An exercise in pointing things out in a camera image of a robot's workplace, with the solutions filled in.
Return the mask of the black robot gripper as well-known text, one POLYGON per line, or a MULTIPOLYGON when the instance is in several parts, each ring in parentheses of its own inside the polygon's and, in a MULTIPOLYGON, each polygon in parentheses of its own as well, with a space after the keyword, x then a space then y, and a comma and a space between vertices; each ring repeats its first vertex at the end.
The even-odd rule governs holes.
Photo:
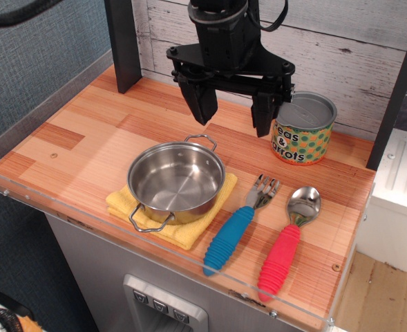
POLYGON ((277 19, 262 26, 257 1, 189 2, 188 15, 196 27, 198 43, 172 46, 167 57, 174 65, 173 78, 198 123, 206 125, 217 112, 217 90, 254 95, 263 86, 258 78, 266 77, 271 92, 277 95, 254 95, 251 110, 256 135, 269 134, 281 99, 292 99, 295 66, 266 50, 261 33, 275 31, 288 9, 286 1, 277 19))

